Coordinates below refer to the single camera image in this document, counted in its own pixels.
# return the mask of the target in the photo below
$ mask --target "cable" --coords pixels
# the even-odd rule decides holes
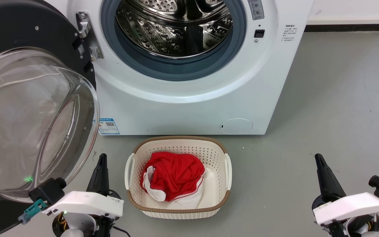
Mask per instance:
[[[63,212],[59,213],[59,215],[58,215],[58,223],[60,225],[66,223],[66,219],[62,219],[62,218],[63,218]]]
[[[5,228],[4,230],[0,231],[0,234],[9,231],[10,229],[16,227],[17,225],[19,225],[19,224],[21,224],[21,223],[23,223],[23,220],[20,220],[20,221],[18,221],[17,223],[15,223],[14,225],[12,225],[12,226],[10,226],[10,227],[8,227],[8,228]]]
[[[122,231],[122,232],[126,233],[126,234],[128,235],[128,237],[131,237],[130,234],[128,234],[127,231],[125,231],[125,230],[123,230],[123,229],[121,229],[121,228],[119,228],[119,227],[116,227],[116,226],[112,226],[112,227],[113,227],[114,229],[117,229],[117,230],[119,230],[119,231]]]

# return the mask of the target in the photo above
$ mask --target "metal bracket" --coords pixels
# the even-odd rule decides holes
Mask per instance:
[[[94,33],[90,16],[87,12],[76,13],[79,37],[85,39],[90,50],[91,61],[104,58],[97,36]]]

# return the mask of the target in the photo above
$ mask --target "green light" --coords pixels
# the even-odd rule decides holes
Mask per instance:
[[[33,181],[33,177],[29,176],[29,177],[26,177],[24,179],[25,182],[32,182]]]

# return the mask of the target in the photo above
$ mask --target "white fabric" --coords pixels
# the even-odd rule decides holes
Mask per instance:
[[[156,170],[153,166],[147,168],[147,172],[143,175],[143,187],[146,189],[147,194],[156,201],[164,201],[166,199],[166,193],[162,190],[156,190],[150,188],[150,181],[153,178],[153,173]],[[186,195],[177,196],[174,200],[170,201],[166,209],[196,209],[200,203],[201,196],[204,191],[204,174],[197,182],[197,189]]]
[[[143,175],[143,186],[147,190],[147,193],[151,198],[153,198],[156,201],[164,201],[166,199],[166,193],[164,193],[162,190],[150,188],[150,181],[153,178],[153,173],[155,172],[155,170],[156,168],[154,168],[153,166],[149,166],[149,168],[147,168],[147,172]]]

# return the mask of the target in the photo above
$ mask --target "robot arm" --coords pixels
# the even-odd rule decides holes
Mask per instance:
[[[373,176],[369,185],[374,194],[347,196],[321,154],[316,154],[317,175],[321,195],[312,205],[316,223],[330,237],[379,236],[379,177]]]
[[[73,191],[65,195],[62,190],[65,186],[62,178],[50,178],[30,191],[29,197],[34,204],[25,210],[15,225],[25,225],[42,212],[48,216],[57,215],[52,223],[56,237],[109,237],[111,228],[129,236],[126,231],[113,226],[122,217],[124,201],[109,189],[106,154],[100,155],[86,192]]]

